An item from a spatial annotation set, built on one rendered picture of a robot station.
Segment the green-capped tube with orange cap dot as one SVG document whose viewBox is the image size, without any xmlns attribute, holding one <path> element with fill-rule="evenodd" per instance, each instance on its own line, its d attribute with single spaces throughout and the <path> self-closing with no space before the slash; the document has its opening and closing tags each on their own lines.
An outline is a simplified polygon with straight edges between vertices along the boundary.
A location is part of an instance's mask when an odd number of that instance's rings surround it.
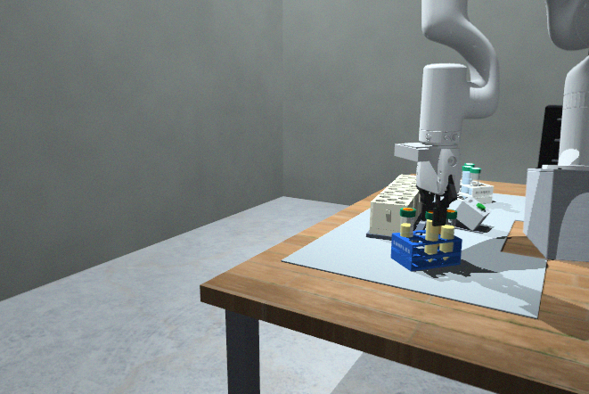
<svg viewBox="0 0 589 394">
<path fill-rule="evenodd" d="M 413 237 L 413 224 L 416 209 L 412 208 L 401 208 L 400 209 L 400 236 L 402 237 Z"/>
<path fill-rule="evenodd" d="M 448 209 L 446 213 L 446 225 L 441 226 L 440 237 L 443 239 L 454 239 L 455 221 L 457 219 L 457 211 Z M 443 252 L 452 252 L 454 247 L 453 242 L 440 243 L 439 250 Z"/>
</svg>

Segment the cream bucket adapter with holes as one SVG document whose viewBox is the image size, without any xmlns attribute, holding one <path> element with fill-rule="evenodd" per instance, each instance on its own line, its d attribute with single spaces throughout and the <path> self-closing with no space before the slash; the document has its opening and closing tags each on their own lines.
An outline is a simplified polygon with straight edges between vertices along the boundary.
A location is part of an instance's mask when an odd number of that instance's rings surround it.
<svg viewBox="0 0 589 394">
<path fill-rule="evenodd" d="M 401 208 L 413 209 L 413 197 L 384 194 L 376 196 L 371 201 L 369 234 L 392 236 L 400 233 Z"/>
</svg>

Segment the grey table surface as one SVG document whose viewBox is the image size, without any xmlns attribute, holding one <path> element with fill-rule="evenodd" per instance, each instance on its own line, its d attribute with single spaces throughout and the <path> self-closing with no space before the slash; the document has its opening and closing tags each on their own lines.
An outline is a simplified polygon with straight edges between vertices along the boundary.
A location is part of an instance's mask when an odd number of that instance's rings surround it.
<svg viewBox="0 0 589 394">
<path fill-rule="evenodd" d="M 391 241 L 366 237 L 370 209 L 281 262 L 537 319 L 547 259 L 501 252 L 514 221 L 524 222 L 526 197 L 493 193 L 483 234 L 462 239 L 456 266 L 410 271 L 391 256 Z"/>
</svg>

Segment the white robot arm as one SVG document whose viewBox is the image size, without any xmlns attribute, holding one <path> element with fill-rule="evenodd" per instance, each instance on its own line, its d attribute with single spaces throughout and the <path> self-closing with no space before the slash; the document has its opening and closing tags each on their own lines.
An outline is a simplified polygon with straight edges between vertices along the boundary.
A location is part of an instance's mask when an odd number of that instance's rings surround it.
<svg viewBox="0 0 589 394">
<path fill-rule="evenodd" d="M 560 49 L 589 48 L 589 0 L 544 0 L 548 32 Z M 499 102 L 499 63 L 487 38 L 469 21 L 468 0 L 421 0 L 423 35 L 457 51 L 468 63 L 423 69 L 419 141 L 395 144 L 395 155 L 429 161 L 429 149 L 461 142 L 464 119 L 492 116 Z M 562 165 L 562 166 L 559 166 Z M 589 56 L 566 76 L 558 165 L 546 169 L 589 170 Z"/>
</svg>

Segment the white bucket adapter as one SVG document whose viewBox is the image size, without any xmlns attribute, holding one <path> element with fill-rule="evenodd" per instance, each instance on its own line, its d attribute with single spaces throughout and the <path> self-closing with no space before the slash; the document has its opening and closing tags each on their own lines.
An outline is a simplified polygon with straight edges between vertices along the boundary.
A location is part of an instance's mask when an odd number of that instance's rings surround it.
<svg viewBox="0 0 589 394">
<path fill-rule="evenodd" d="M 397 187 L 397 188 L 408 188 L 408 189 L 417 189 L 416 182 L 409 182 L 409 181 L 398 181 L 394 180 L 389 187 Z M 421 196 L 419 197 L 419 210 L 418 216 L 421 214 Z"/>
<path fill-rule="evenodd" d="M 400 175 L 398 178 L 396 178 L 396 180 L 398 180 L 398 181 L 416 182 L 416 176 Z"/>
<path fill-rule="evenodd" d="M 416 220 L 418 218 L 419 197 L 420 197 L 420 193 L 419 193 L 418 189 L 386 187 L 380 194 L 413 197 L 413 208 L 416 209 L 414 223 L 416 222 Z"/>
</svg>

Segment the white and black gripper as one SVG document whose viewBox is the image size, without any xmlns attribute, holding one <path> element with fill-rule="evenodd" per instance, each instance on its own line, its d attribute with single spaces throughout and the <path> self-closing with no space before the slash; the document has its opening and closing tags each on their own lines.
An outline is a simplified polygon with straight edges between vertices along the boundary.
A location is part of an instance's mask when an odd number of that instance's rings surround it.
<svg viewBox="0 0 589 394">
<path fill-rule="evenodd" d="M 460 148 L 454 144 L 427 149 L 429 161 L 418 162 L 416 172 L 416 188 L 422 203 L 421 220 L 426 221 L 426 211 L 433 210 L 432 225 L 445 226 L 447 208 L 458 199 L 461 187 Z M 441 197 L 444 198 L 441 200 Z"/>
</svg>

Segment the green-capped tube with orange label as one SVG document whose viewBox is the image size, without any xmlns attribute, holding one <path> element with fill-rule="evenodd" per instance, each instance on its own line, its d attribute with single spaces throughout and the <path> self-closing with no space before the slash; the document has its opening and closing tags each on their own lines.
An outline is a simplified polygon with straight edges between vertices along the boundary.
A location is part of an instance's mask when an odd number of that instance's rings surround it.
<svg viewBox="0 0 589 394">
<path fill-rule="evenodd" d="M 433 226 L 432 225 L 432 215 L 433 210 L 426 211 L 426 233 L 425 233 L 425 240 L 427 241 L 438 241 L 439 237 L 439 228 L 440 226 Z M 427 254 L 438 254 L 438 244 L 431 244 L 425 245 L 424 252 Z M 428 262 L 432 262 L 434 259 L 427 259 Z"/>
</svg>

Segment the blue tube rack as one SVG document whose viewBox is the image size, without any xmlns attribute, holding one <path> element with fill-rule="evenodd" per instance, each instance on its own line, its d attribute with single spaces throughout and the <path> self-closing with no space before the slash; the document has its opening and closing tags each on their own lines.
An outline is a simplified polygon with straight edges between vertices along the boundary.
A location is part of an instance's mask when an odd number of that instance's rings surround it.
<svg viewBox="0 0 589 394">
<path fill-rule="evenodd" d="M 420 231 L 413 231 L 413 237 L 402 237 L 400 233 L 392 234 L 392 241 L 391 241 L 391 258 L 394 259 L 397 263 L 402 265 L 403 267 L 407 268 L 410 271 L 417 271 L 423 269 L 431 269 L 437 267 L 449 267 L 449 266 L 456 266 L 459 265 L 461 260 L 461 244 L 457 236 L 454 236 L 454 239 L 447 240 L 438 237 L 438 241 L 427 241 L 425 240 L 425 235 L 417 235 L 417 234 L 425 234 L 426 230 Z M 417 242 L 410 242 L 410 241 L 421 241 L 421 243 Z M 424 252 L 423 249 L 418 249 L 416 247 L 424 247 L 425 245 L 431 244 L 439 244 L 439 243 L 447 243 L 453 242 L 454 247 L 452 252 L 443 252 L 439 250 L 438 246 L 438 254 L 427 254 Z M 450 257 L 448 260 L 443 260 L 442 258 Z M 428 262 L 427 259 L 434 259 L 432 262 Z"/>
</svg>

